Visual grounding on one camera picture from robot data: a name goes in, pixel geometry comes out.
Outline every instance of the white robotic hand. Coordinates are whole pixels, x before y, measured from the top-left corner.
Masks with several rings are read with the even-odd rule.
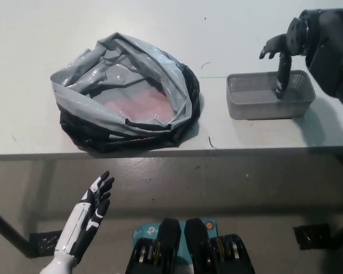
[[[114,178],[109,171],[100,176],[75,205],[61,233],[54,259],[40,274],[71,274],[94,238],[109,206]]]

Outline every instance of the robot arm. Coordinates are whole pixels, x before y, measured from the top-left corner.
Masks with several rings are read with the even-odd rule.
[[[268,40],[260,59],[280,53],[276,96],[288,85],[291,56],[305,56],[306,66],[321,89],[343,104],[343,9],[304,10],[287,33]]]
[[[75,205],[56,245],[54,259],[40,274],[71,274],[80,263],[110,203],[114,178],[106,180],[108,176],[106,171]]]

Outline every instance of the table leg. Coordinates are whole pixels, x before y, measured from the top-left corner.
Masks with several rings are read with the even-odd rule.
[[[18,231],[0,216],[0,234],[26,257],[38,257],[38,251]]]
[[[343,154],[335,155],[337,160],[343,165]],[[321,225],[306,225],[301,228],[302,235],[314,235],[318,240],[317,243],[311,241],[311,248],[327,248],[327,249],[338,249],[343,245],[343,227],[334,235],[330,235],[330,228],[328,224]]]

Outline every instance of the white table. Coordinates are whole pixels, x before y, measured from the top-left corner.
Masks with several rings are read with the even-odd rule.
[[[145,40],[187,64],[200,80],[204,107],[180,147],[107,157],[343,152],[343,107],[314,80],[317,99],[303,118],[237,121],[226,104],[227,75],[277,70],[278,58],[258,56],[293,17],[304,9],[343,7],[343,0],[320,2],[0,1],[0,160],[87,157],[59,125],[49,78],[114,32]],[[292,69],[306,70],[304,58],[294,58]]]

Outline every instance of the robot finger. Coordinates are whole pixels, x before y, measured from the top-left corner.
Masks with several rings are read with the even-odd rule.
[[[104,193],[109,191],[112,188],[114,182],[114,177],[109,178],[107,181],[103,182],[99,188],[99,194],[102,196]]]
[[[104,172],[101,176],[99,176],[95,182],[90,186],[91,191],[96,193],[102,186],[105,179],[109,176],[109,171]]]
[[[103,194],[103,196],[101,197],[101,199],[99,200],[100,203],[102,203],[102,201],[104,199],[108,199],[110,197],[110,192],[106,192]]]
[[[273,59],[276,53],[270,53],[268,59]]]
[[[261,51],[261,53],[260,53],[260,55],[259,55],[259,59],[263,59],[264,57],[265,57],[265,55],[266,55],[266,50],[265,50],[265,47],[263,47],[263,49],[262,49],[262,51]]]

